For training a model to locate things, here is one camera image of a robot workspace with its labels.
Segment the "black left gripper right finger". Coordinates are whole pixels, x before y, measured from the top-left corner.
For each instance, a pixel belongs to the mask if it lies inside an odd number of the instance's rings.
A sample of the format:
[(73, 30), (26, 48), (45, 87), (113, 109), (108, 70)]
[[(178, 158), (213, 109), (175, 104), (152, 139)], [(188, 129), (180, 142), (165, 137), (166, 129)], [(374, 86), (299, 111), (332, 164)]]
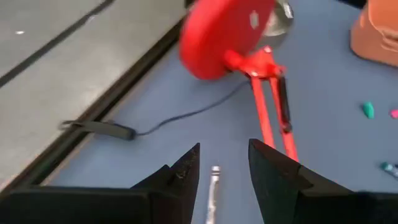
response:
[(258, 139), (248, 161), (264, 224), (398, 224), (398, 194), (354, 192)]

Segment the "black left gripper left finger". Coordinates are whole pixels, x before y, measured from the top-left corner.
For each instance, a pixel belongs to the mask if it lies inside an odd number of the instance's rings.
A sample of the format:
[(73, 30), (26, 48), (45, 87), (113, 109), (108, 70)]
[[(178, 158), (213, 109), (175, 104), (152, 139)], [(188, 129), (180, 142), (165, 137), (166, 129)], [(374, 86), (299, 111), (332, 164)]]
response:
[(0, 224), (191, 224), (200, 144), (129, 189), (31, 185), (0, 198)]

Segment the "teal crayon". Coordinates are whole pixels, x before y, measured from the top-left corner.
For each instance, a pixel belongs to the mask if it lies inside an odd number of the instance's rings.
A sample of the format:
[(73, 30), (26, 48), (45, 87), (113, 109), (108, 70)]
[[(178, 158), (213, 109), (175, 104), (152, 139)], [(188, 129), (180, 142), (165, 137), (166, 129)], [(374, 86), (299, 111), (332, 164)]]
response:
[(392, 177), (398, 179), (398, 166), (396, 166), (394, 164), (391, 164), (391, 163), (388, 163), (388, 162), (383, 162), (381, 164), (381, 169), (385, 173), (387, 173), (387, 174), (391, 175)]

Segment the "green crayon stub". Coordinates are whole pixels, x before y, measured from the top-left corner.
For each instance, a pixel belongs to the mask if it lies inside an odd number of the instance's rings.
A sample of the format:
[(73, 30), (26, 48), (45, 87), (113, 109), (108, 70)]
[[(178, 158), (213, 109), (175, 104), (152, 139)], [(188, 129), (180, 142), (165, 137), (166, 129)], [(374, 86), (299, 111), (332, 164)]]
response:
[(375, 117), (375, 110), (374, 110), (374, 106), (373, 104), (369, 101), (369, 102), (365, 102), (362, 105), (362, 110), (364, 115), (368, 118), (368, 119), (374, 119)]

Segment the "red desk lamp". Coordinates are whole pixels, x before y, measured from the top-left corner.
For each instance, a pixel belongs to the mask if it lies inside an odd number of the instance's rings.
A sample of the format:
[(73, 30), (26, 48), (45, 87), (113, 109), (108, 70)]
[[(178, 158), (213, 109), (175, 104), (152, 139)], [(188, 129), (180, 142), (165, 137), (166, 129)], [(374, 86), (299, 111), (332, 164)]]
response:
[(196, 0), (180, 33), (180, 59), (201, 80), (217, 80), (239, 71), (249, 78), (264, 142), (274, 147), (262, 82), (270, 84), (288, 157), (298, 159), (292, 130), (284, 68), (272, 48), (259, 50), (275, 0)]

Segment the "orange cardboard tray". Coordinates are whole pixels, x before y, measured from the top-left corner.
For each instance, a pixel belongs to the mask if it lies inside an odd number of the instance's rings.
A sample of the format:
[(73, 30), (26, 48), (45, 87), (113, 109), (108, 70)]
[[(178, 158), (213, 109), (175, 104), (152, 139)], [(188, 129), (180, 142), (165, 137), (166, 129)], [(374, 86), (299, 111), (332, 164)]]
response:
[(359, 57), (398, 67), (398, 0), (367, 0), (350, 33)]

